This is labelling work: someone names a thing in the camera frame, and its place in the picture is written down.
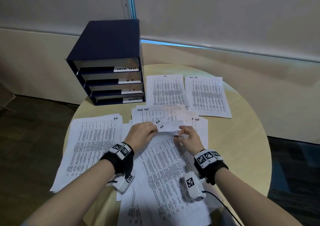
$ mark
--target person's left hand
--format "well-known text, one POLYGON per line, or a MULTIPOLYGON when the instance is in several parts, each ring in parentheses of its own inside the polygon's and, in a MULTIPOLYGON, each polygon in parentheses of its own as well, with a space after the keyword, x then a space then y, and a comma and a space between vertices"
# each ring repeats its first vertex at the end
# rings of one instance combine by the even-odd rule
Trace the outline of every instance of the person's left hand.
POLYGON ((142 122, 133 125, 123 141, 129 144, 134 152, 143 148, 157 134, 158 128, 152 122, 142 122))

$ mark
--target wooden table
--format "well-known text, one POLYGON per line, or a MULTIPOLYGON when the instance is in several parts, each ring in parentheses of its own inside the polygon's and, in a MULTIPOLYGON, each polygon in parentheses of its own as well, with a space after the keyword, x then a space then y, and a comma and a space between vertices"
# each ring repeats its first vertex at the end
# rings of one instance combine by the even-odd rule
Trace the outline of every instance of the wooden table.
MULTIPOLYGON (((182 74, 185 76, 211 76, 210 74, 181 65, 155 64, 144 67, 147 75, 182 74)), ((231 110, 232 119, 205 117, 208 119, 209 148, 218 151, 224 158, 230 171, 247 184, 267 196, 271 182, 271 152, 265 131, 253 109, 246 100, 225 82, 223 88, 231 110)), ((144 103, 122 105, 94 106, 86 98, 79 106, 72 119, 102 116, 120 113, 123 123, 131 119, 131 109, 144 103)), ((66 148, 69 129, 66 133, 63 151, 66 148)), ((106 187, 94 205, 85 215, 88 225, 116 225, 120 202, 115 201, 116 191, 106 187)))

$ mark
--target black cable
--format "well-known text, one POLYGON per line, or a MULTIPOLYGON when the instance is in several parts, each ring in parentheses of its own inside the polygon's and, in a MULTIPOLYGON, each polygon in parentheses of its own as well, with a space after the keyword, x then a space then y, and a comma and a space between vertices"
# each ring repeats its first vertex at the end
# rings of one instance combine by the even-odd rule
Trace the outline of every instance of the black cable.
POLYGON ((211 193, 211 192, 208 192, 208 191, 202 191, 203 193, 209 193, 209 194, 211 194, 211 195, 213 195, 216 199, 218 199, 219 200, 219 202, 221 202, 221 204, 226 208, 226 210, 228 210, 228 212, 233 216, 233 218, 238 222, 238 224, 240 224, 240 226, 242 226, 242 224, 236 219, 236 217, 232 214, 232 212, 230 212, 230 210, 226 207, 226 205, 224 205, 223 204, 223 202, 216 196, 216 195, 214 195, 213 193, 211 193))

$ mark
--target white electronic device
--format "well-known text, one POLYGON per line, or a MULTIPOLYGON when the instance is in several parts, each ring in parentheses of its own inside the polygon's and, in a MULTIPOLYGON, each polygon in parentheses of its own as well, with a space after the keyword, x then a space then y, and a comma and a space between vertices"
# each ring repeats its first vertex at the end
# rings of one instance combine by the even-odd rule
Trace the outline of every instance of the white electronic device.
POLYGON ((123 193, 129 186, 130 182, 135 176, 135 171, 132 169, 131 174, 128 176, 127 179, 125 179, 124 174, 117 174, 114 178, 113 181, 110 184, 114 186, 120 193, 123 193))
POLYGON ((200 201, 206 197, 202 183, 205 178, 200 179, 193 171, 185 174, 184 180, 186 182, 190 197, 195 201, 200 201))

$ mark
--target hand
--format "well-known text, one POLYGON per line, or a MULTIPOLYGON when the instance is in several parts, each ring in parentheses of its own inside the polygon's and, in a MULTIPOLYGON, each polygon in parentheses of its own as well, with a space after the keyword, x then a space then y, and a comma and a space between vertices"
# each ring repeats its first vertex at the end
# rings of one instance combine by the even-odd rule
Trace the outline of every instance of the hand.
POLYGON ((188 134, 189 138, 184 138, 182 136, 174 137, 175 143, 181 143, 186 147, 187 151, 195 156, 201 150, 205 149, 201 143, 200 137, 197 132, 191 126, 180 126, 181 131, 178 132, 178 135, 188 134))
POLYGON ((123 141, 129 144, 134 152, 143 148, 157 134, 158 128, 152 122, 142 122, 133 125, 123 141))

